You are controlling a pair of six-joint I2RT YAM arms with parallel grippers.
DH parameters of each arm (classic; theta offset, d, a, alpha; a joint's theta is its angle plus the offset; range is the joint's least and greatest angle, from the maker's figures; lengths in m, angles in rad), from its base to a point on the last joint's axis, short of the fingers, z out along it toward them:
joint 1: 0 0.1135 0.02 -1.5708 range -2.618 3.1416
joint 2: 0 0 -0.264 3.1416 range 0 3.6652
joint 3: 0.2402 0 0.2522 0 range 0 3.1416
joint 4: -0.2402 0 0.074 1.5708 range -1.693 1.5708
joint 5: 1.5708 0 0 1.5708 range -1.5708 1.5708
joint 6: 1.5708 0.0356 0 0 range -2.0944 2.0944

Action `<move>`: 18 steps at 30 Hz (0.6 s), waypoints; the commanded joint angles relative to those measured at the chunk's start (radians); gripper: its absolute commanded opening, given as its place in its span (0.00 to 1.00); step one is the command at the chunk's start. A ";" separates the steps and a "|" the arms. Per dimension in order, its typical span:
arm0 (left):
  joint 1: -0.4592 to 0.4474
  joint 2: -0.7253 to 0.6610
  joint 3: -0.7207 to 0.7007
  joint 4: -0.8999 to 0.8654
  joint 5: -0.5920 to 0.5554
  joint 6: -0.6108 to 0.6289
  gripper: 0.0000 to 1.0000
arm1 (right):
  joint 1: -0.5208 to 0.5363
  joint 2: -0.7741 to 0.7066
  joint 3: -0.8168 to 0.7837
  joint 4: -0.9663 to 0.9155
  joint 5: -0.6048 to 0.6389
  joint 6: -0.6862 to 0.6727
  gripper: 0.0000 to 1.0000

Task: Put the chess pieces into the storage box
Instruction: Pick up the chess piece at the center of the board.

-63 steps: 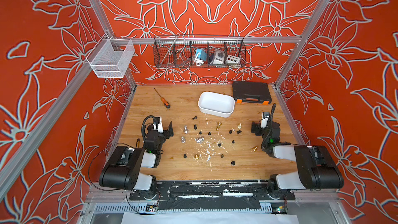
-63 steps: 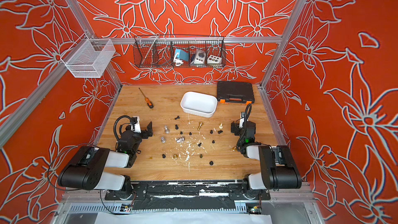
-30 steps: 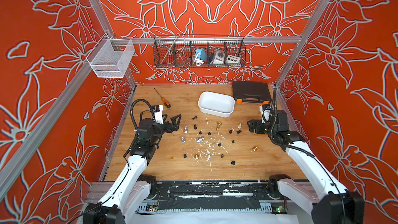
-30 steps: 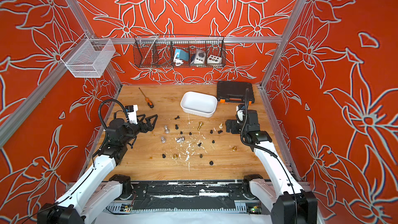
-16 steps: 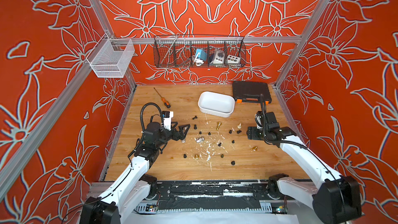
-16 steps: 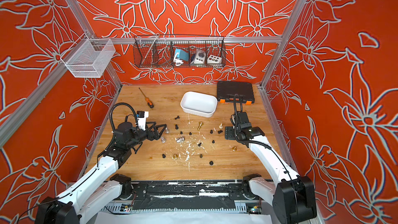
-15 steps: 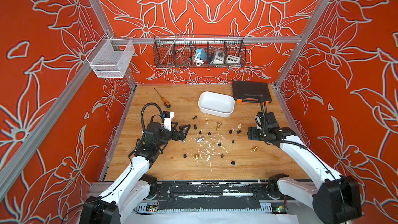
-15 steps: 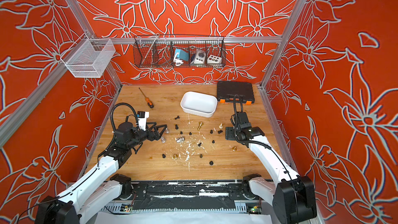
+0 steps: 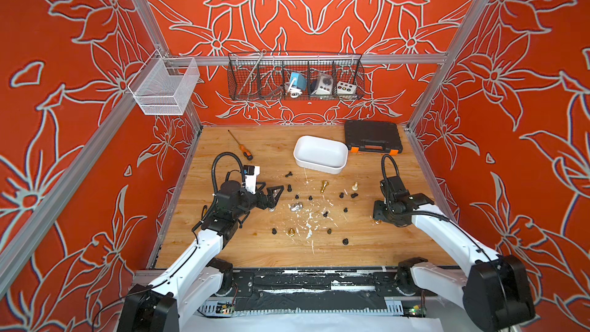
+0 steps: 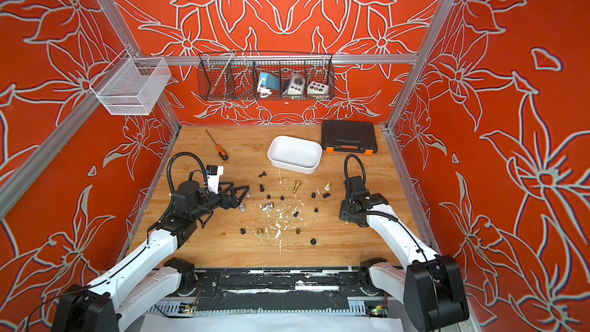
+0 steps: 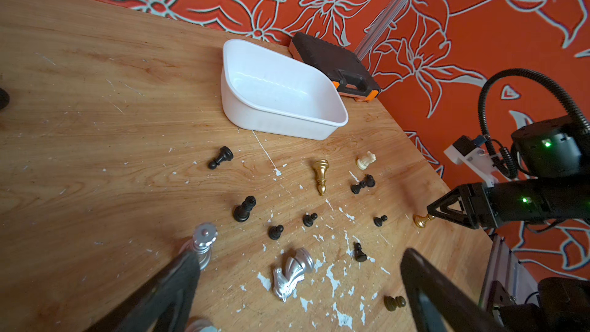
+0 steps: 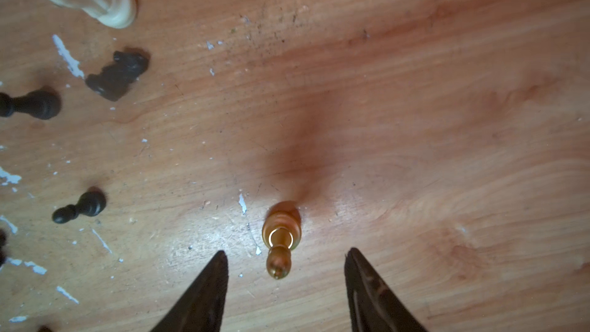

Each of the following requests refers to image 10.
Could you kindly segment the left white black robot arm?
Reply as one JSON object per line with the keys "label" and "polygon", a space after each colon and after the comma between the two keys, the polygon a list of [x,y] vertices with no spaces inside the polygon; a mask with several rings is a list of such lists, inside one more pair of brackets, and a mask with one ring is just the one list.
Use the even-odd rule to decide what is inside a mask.
{"label": "left white black robot arm", "polygon": [[204,227],[214,210],[239,208],[249,190],[232,182],[222,182],[216,192],[196,181],[181,183],[140,246],[86,286],[74,285],[59,298],[51,329],[124,331],[162,298],[178,290],[192,292],[197,284],[193,264],[176,259],[155,275],[151,271]]}

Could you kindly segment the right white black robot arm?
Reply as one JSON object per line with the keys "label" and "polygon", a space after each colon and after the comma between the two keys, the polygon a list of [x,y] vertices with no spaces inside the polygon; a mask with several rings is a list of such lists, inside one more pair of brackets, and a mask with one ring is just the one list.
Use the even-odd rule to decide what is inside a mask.
{"label": "right white black robot arm", "polygon": [[461,269],[450,255],[424,244],[379,193],[360,176],[344,180],[339,219],[373,229],[395,254],[401,268],[382,258],[365,261],[360,282],[366,292],[382,290],[398,300],[417,331],[435,331],[470,318]]}

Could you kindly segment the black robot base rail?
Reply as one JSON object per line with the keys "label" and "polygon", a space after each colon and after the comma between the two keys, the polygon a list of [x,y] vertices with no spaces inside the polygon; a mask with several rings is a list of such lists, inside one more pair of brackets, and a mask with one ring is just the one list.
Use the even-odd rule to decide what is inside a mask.
{"label": "black robot base rail", "polygon": [[383,291],[363,291],[358,267],[198,268],[197,287],[149,309],[169,318],[228,314],[385,317],[397,306]]}

